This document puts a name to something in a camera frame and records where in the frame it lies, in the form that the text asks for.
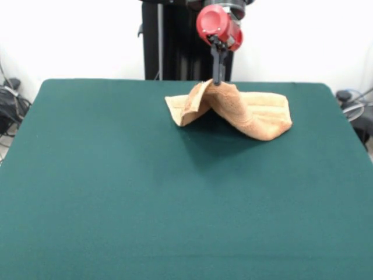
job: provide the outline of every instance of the table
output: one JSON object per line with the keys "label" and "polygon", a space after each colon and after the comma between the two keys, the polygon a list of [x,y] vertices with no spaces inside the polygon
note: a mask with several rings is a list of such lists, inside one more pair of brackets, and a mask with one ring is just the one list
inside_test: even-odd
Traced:
{"label": "table", "polygon": [[293,128],[247,138],[193,82],[48,80],[0,168],[0,279],[372,279],[373,165],[330,90],[288,97]]}

